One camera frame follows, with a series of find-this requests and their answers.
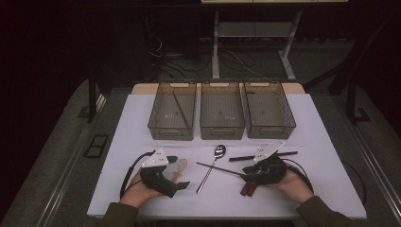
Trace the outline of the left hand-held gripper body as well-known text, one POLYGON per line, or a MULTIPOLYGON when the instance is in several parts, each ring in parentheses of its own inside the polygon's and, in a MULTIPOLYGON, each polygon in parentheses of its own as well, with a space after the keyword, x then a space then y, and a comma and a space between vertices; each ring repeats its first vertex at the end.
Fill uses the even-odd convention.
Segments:
POLYGON ((166 161, 168 156, 163 148, 155 149, 147 160, 141 164, 141 179, 148 188, 154 189, 161 194, 172 198, 177 190, 177 185, 168 180, 163 172, 169 165, 166 161))

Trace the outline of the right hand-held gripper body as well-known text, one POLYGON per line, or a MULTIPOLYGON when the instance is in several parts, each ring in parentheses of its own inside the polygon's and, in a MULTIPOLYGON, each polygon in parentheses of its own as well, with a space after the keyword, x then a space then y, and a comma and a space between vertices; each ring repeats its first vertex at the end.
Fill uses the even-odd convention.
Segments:
POLYGON ((279 183, 284 178, 287 165, 277 155, 277 151, 284 144, 284 142, 269 143, 257 148, 250 182, 264 185, 279 183))

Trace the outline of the black chopstick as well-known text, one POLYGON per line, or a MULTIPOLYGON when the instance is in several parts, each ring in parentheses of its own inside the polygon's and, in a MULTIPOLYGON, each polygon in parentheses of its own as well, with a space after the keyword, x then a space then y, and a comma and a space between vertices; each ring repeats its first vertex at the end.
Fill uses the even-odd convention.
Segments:
MULTIPOLYGON (((286 151, 286 152, 276 152, 274 153, 275 156, 289 156, 289 155, 295 155, 298 154, 298 150, 294 151, 286 151)), ((255 156, 238 156, 238 157, 231 157, 229 158, 229 162, 238 162, 238 161, 247 161, 247 160, 253 160, 255 156)))

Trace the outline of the metal spoon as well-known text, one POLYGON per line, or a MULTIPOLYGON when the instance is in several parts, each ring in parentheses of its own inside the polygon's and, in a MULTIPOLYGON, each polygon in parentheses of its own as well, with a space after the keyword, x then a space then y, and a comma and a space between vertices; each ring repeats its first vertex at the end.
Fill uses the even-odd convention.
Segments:
POLYGON ((215 166, 217 160, 222 158, 225 155, 225 153, 226 153, 226 147, 224 145, 217 145, 216 146, 215 151, 214 151, 214 161, 209 166, 209 169, 207 170, 207 172, 206 172, 205 176, 203 177, 202 181, 200 182, 200 185, 198 186, 198 188, 196 190, 197 194, 199 194, 202 191, 202 189, 203 189, 205 183, 207 182, 207 180, 208 180, 208 178, 209 178, 209 176, 210 176, 210 174, 212 172, 212 169, 215 166))

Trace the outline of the smoky transparent plastic bin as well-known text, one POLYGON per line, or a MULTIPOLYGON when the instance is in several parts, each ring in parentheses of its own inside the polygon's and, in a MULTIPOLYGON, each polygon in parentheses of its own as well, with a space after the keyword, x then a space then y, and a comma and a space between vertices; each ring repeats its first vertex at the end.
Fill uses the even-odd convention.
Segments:
POLYGON ((205 80, 200 95, 200 137, 203 140, 240 140, 244 130, 239 82, 205 80))
POLYGON ((289 139, 297 124, 278 79, 244 79, 241 95, 249 138, 289 139))
POLYGON ((154 140, 191 141, 194 138, 194 118, 197 82, 193 79, 164 79, 159 82, 148 121, 154 140), (182 106, 189 129, 186 128, 172 92, 182 106))

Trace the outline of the person's left hand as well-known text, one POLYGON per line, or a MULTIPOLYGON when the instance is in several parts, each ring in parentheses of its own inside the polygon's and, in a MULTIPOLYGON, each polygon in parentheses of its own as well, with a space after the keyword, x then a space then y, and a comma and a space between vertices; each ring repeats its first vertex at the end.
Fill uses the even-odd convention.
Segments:
POLYGON ((132 178, 129 188, 125 191, 119 202, 135 208, 141 208, 151 199, 160 196, 160 192, 148 188, 145 184, 143 184, 140 171, 138 171, 132 178))

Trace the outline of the person's right hand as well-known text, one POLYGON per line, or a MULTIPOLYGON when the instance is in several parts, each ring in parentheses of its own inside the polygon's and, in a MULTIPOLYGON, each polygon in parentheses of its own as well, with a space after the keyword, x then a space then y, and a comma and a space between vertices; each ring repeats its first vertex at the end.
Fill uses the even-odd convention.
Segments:
POLYGON ((292 201, 299 204, 314 196, 314 193, 302 178, 291 170, 286 171, 286 175, 279 183, 267 184, 267 187, 281 191, 292 201))

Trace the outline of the white table mat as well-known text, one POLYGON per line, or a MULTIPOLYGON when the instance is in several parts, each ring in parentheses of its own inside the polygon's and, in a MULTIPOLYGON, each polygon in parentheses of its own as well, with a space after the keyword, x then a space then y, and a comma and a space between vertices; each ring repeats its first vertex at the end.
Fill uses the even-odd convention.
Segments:
MULTIPOLYGON (((182 181, 190 182, 173 198, 159 197, 145 204, 140 219, 296 219, 296 203, 277 190, 258 187, 251 197, 240 195, 243 181, 234 174, 212 170, 202 191, 196 190, 214 161, 215 140, 199 136, 191 141, 154 140, 148 129, 152 95, 130 95, 121 114, 105 164, 100 172, 88 215, 102 217, 110 202, 118 201, 128 168, 147 152, 163 148, 168 155, 187 160, 182 181)), ((296 128, 282 150, 298 150, 289 155, 300 164, 313 185, 314 192, 333 210, 349 218, 363 219, 366 211, 353 187, 309 95, 288 96, 296 128)), ((229 158, 252 156, 263 145, 261 139, 242 137, 225 142, 227 152, 217 167, 240 172, 252 160, 229 162, 229 158)))

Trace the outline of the wooden table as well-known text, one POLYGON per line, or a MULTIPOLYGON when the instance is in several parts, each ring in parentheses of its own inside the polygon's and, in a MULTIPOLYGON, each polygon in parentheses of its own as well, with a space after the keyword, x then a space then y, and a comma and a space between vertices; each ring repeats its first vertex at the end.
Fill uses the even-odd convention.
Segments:
MULTIPOLYGON (((132 88, 133 95, 155 95, 158 90, 158 83, 138 83, 132 88)), ((286 94, 304 94, 305 89, 300 83, 285 82, 282 84, 286 94)))

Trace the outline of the black metal stand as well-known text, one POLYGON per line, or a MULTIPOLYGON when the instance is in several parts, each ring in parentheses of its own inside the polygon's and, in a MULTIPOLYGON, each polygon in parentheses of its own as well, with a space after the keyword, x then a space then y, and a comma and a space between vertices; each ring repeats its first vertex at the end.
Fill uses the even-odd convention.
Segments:
POLYGON ((89 89, 89 118, 88 122, 91 123, 97 113, 97 93, 102 95, 109 94, 113 88, 113 84, 109 79, 107 73, 100 67, 94 67, 88 74, 88 89, 89 89))
POLYGON ((363 108, 356 106, 357 100, 357 81, 351 79, 347 86, 346 115, 353 125, 358 122, 370 122, 371 118, 363 108))

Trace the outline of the aluminium floor rail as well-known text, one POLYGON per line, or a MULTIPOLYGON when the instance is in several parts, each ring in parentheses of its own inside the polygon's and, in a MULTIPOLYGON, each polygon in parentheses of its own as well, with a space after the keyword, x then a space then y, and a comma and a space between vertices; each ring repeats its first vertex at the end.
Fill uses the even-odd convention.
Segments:
POLYGON ((56 216, 59 207, 62 203, 63 197, 71 183, 77 168, 78 159, 82 153, 84 143, 86 142, 90 133, 90 129, 85 127, 77 140, 75 148, 70 155, 64 171, 62 172, 54 190, 50 194, 50 198, 36 224, 35 227, 51 227, 54 217, 56 216))
POLYGON ((401 140, 392 130, 377 131, 367 123, 347 129, 350 146, 343 157, 359 179, 357 192, 368 218, 392 212, 401 226, 401 140))

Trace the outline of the grey metal desk frame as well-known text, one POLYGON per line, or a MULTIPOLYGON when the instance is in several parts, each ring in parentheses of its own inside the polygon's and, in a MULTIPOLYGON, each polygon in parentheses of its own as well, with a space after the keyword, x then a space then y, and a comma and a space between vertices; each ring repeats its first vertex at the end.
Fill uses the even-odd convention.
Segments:
POLYGON ((220 38, 285 38, 286 46, 278 51, 278 55, 289 81, 296 77, 288 59, 289 51, 302 17, 301 11, 296 11, 288 22, 223 22, 219 19, 219 12, 214 15, 214 34, 212 52, 212 78, 218 79, 219 58, 218 40, 220 38))

